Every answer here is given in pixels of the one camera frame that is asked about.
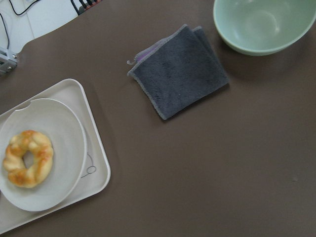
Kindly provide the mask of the white round plate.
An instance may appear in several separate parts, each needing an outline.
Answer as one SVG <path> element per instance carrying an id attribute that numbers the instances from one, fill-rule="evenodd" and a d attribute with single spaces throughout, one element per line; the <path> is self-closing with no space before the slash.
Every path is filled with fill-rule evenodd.
<path id="1" fill-rule="evenodd" d="M 34 188 L 12 184 L 4 168 L 0 169 L 0 190 L 6 199 L 26 211 L 43 211 L 63 201 L 75 188 L 86 160 L 87 141 L 84 128 L 65 104 L 48 98 L 34 99 L 15 110 L 0 128 L 0 157 L 4 157 L 10 138 L 24 130 L 46 135 L 54 150 L 48 177 Z"/>

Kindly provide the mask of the folded grey cloth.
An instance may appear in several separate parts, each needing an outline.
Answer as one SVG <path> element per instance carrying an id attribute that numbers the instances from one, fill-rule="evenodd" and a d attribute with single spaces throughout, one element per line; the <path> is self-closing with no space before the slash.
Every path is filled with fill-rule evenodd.
<path id="1" fill-rule="evenodd" d="M 183 25 L 134 57 L 133 77 L 163 120 L 227 85 L 202 27 Z"/>

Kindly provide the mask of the twisted glazed donut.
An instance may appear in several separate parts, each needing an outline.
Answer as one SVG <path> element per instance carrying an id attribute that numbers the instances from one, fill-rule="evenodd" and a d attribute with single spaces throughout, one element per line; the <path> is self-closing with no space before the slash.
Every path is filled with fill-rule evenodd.
<path id="1" fill-rule="evenodd" d="M 25 130 L 10 139 L 2 164 L 12 184 L 34 188 L 50 174 L 53 155 L 52 143 L 46 135 Z"/>

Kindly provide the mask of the green ceramic bowl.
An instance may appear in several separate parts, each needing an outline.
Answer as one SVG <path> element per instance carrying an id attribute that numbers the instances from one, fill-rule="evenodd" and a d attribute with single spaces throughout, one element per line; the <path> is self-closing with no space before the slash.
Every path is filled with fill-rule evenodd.
<path id="1" fill-rule="evenodd" d="M 274 54 L 303 37 L 316 20 L 314 0 L 216 0 L 213 19 L 222 40 L 251 56 Z"/>

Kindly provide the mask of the cream rabbit tray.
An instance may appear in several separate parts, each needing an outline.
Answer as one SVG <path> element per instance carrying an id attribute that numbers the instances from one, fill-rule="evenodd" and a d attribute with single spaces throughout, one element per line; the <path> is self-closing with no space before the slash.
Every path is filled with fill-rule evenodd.
<path id="1" fill-rule="evenodd" d="M 64 79 L 23 103 L 3 113 L 0 126 L 15 111 L 27 107 L 34 99 L 48 98 L 68 106 L 80 120 L 86 135 L 87 153 L 83 170 L 75 188 L 56 206 L 43 211 L 26 211 L 0 196 L 0 231 L 5 233 L 44 215 L 64 208 L 102 191 L 108 184 L 111 169 L 90 109 L 84 88 L 74 79 Z"/>

